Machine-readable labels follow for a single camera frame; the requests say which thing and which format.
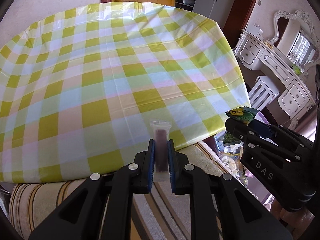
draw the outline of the ornate mirror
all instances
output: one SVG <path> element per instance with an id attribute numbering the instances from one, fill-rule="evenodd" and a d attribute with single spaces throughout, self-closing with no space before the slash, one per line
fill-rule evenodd
<path id="1" fill-rule="evenodd" d="M 275 35 L 266 42 L 271 45 L 295 72 L 308 77 L 309 67 L 320 60 L 320 42 L 307 11 L 277 11 L 273 18 Z"/>

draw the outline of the table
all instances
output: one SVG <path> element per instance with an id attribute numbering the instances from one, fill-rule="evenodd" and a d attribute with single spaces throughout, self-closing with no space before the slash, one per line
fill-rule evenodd
<path id="1" fill-rule="evenodd" d="M 172 123 L 177 149 L 249 106 L 218 25 L 152 3 L 74 8 L 32 24 L 0 49 L 0 181 L 79 179 L 146 150 L 150 119 Z"/>

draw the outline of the striped cushion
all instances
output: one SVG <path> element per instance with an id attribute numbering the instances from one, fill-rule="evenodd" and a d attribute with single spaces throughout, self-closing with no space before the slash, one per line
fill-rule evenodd
<path id="1" fill-rule="evenodd" d="M 220 176 L 230 172 L 203 142 L 179 152 L 205 172 Z M 17 184 L 10 200 L 10 221 L 17 232 L 28 239 L 43 221 L 84 179 L 67 182 Z M 190 240 L 189 196 L 175 196 L 170 182 L 155 182 L 149 195 L 134 195 L 132 205 L 132 240 Z"/>

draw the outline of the yellow label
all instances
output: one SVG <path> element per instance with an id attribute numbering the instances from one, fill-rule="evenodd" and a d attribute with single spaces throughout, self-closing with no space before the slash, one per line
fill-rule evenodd
<path id="1" fill-rule="evenodd" d="M 242 108 L 238 108 L 235 110 L 230 110 L 230 114 L 231 115 L 243 115 L 243 109 Z"/>

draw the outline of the plastic tablecloth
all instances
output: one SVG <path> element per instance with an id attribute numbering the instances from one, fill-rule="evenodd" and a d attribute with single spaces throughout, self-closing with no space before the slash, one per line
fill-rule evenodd
<path id="1" fill-rule="evenodd" d="M 216 22 L 152 3 L 92 4 L 32 24 L 0 49 L 0 181 L 116 171 L 147 149 L 150 119 L 176 149 L 250 106 Z"/>

